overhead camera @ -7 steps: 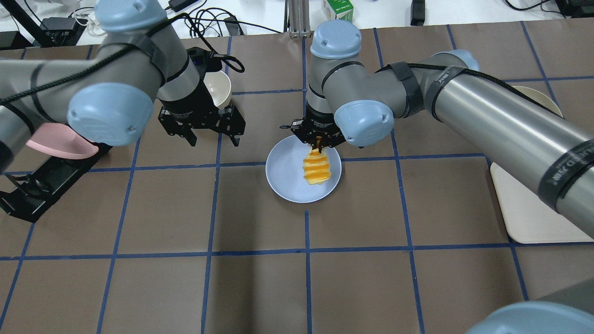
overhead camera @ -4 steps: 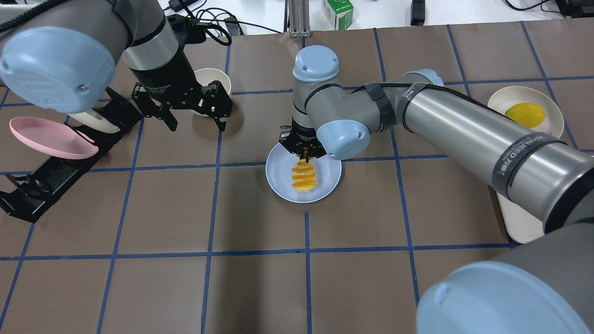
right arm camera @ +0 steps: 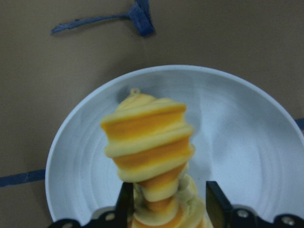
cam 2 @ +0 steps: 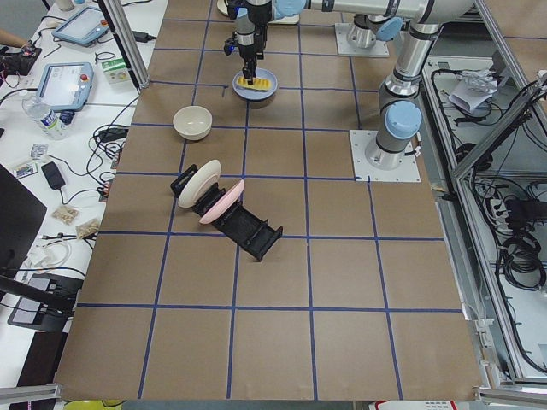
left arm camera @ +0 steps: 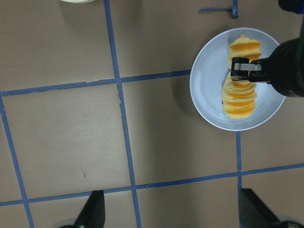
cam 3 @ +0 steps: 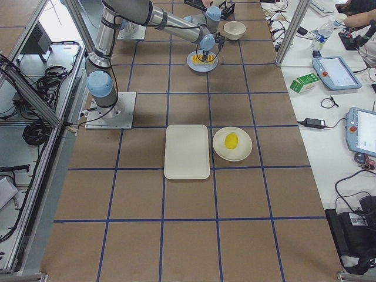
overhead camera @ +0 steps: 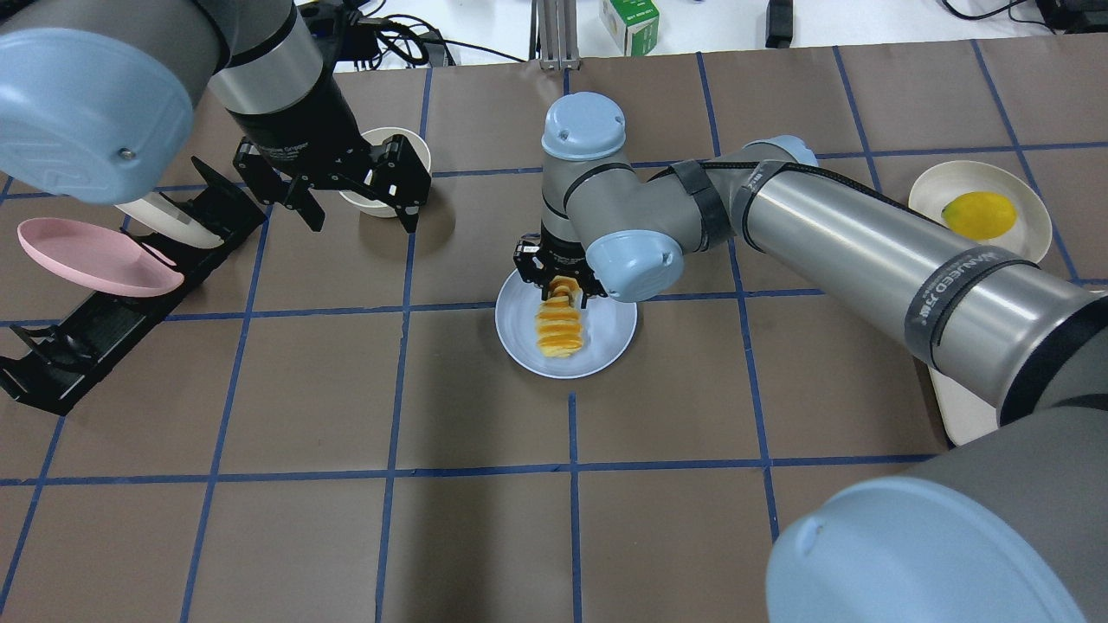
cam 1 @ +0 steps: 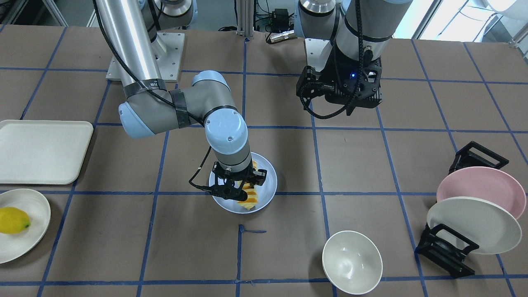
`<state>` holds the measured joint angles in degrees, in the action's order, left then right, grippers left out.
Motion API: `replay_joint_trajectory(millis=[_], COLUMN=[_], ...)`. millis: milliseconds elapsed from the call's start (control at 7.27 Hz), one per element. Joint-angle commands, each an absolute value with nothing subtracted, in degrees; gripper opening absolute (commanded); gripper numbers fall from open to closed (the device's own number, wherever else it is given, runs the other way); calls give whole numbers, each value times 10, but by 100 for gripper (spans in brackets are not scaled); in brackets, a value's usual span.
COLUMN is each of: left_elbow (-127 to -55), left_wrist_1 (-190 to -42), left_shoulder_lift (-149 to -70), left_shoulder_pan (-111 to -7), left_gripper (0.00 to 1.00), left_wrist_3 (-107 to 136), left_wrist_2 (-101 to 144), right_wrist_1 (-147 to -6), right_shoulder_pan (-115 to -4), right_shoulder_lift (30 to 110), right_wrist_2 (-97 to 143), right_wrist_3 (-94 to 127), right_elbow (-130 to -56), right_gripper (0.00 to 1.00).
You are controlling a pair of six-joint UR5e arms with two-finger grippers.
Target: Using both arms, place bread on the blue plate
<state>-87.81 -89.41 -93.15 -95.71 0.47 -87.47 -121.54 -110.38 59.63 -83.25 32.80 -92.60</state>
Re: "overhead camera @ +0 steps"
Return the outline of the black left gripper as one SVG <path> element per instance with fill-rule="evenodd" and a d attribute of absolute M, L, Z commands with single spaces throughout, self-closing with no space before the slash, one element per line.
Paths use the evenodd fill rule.
<path fill-rule="evenodd" d="M 418 229 L 420 210 L 430 198 L 431 173 L 403 135 L 372 145 L 363 137 L 324 155 L 302 151 L 293 162 L 274 164 L 261 147 L 242 137 L 233 159 L 247 188 L 266 205 L 293 210 L 312 232 L 324 228 L 325 211 L 312 190 L 349 190 L 367 200 L 383 201 L 409 234 Z"/>

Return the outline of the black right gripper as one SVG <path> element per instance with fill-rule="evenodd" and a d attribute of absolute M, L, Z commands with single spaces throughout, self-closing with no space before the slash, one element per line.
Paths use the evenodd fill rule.
<path fill-rule="evenodd" d="M 592 299 L 605 299 L 607 292 L 589 268 L 578 241 L 562 241 L 551 234 L 527 234 L 519 238 L 512 261 L 519 273 L 519 303 L 538 306 L 543 289 L 554 277 L 577 280 L 577 308 L 586 309 Z"/>

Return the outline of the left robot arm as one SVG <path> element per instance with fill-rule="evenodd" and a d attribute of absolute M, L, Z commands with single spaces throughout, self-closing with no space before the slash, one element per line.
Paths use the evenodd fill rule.
<path fill-rule="evenodd" d="M 4 1 L 3 172 L 122 204 L 155 188 L 214 95 L 242 127 L 254 196 L 321 229 L 314 190 L 392 208 L 409 233 L 430 195 L 411 139 L 368 142 L 293 1 Z"/>

